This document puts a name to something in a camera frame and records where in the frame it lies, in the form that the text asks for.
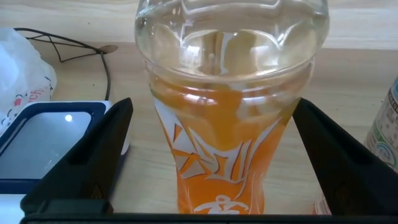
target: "white plastic bag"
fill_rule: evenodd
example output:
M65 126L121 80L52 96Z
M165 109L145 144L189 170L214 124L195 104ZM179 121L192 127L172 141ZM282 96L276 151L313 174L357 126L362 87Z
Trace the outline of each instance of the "white plastic bag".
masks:
M29 102L49 101L57 85L54 69L11 28L0 29L0 136Z

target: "orange liquid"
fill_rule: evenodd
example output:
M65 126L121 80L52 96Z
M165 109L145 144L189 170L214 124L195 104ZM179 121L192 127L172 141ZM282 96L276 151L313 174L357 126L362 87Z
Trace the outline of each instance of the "orange liquid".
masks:
M279 89L301 89L311 68ZM267 88L246 93L212 84L211 91L194 90L154 73L150 84L177 165L179 212L263 213L262 181L298 98L284 105ZM242 114L243 99L259 97L266 103L246 103Z

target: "wooden table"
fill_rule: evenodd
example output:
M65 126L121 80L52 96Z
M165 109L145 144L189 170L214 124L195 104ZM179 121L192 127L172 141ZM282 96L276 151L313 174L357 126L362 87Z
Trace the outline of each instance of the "wooden table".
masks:
M106 56L111 99L131 97L134 114L131 153L112 204L116 212L177 212L175 164L155 114L141 56L134 44L116 45L118 50ZM59 63L50 44L35 46L57 72L54 100L103 99L106 79L99 56ZM60 51L63 57L82 53L71 47ZM398 51L321 49L304 97L362 141L397 75L397 62ZM293 121L271 162L264 188L266 213L312 211L320 189Z
M119 47L106 56L111 99L131 97L134 114L132 149L112 204L116 212L176 212L173 158L155 115L142 59L131 43L137 3L3 0L0 26L30 27L97 47L106 42ZM330 35L326 49L317 55L315 76L304 97L362 141L398 73L398 0L330 0L329 4ZM55 100L103 99L106 79L98 56L61 64L51 45L35 45L57 72ZM60 51L63 57L82 53L70 47ZM294 123L271 162L264 188L266 213L312 211L319 185Z

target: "orange label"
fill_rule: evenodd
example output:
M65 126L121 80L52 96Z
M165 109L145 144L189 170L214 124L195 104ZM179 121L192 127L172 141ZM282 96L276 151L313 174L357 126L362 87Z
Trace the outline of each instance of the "orange label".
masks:
M156 98L155 107L177 167L181 213L264 212L262 180L285 128L281 117L272 122L264 120L268 125L262 132L231 149L220 150L205 140L212 136L205 123L200 126L196 121L191 125L189 119L177 117ZM246 128L248 130L241 131L250 133L250 127L246 125Z

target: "black cable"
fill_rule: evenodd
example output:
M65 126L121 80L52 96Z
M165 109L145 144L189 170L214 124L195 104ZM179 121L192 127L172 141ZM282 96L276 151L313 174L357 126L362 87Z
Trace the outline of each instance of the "black cable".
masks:
M108 83L111 83L111 77L109 76L109 69L108 66L105 62L105 58L104 58L104 54L100 53L101 55L101 60L104 64L104 68L105 68L105 73L106 73L106 81ZM105 100L109 100L109 95L111 94L111 85L107 85L106 86L106 93L105 93Z
M14 28L14 29L16 31L28 31L28 32L34 32L34 33L40 34L40 35L35 36L35 37L26 37L26 39L40 41L40 42L46 42L46 43L51 43L54 46L54 49L55 49L55 51L57 53L57 56L58 56L58 59L59 59L59 61L61 63L67 62L69 60L73 60L73 59L76 59L76 58L82 58L82 57L87 57L87 56L98 55L99 54L101 56L102 63L104 64L104 69L105 69L105 74L106 74L105 100L109 100L109 96L110 96L110 93L111 93L111 75L109 73L109 68L108 68L108 65L106 64L105 57L104 57L104 55L107 54L107 52L105 52L105 51L103 51L101 49L97 49L96 47L93 47L93 46L84 44L82 42L79 42L77 40L72 40L72 39L69 39L69 38L66 38L66 37L62 37L62 36L59 36L59 35L55 35L55 34L49 34L49 33L43 32L43 31L39 31L39 30L34 30L34 29L30 29L30 28ZM48 37L49 40L38 39L40 37ZM52 37L53 38L57 38L57 39L61 39L61 40L66 40L66 41L72 42L74 44L55 42L55 41L52 40ZM81 47L81 48L85 48L85 49L91 49L91 50L94 50L95 53L90 53L90 54L80 55L80 56L71 57L71 58L67 58L67 59L62 59L61 55L60 55L60 52L58 51L57 45L66 45L66 46L71 46L71 47Z

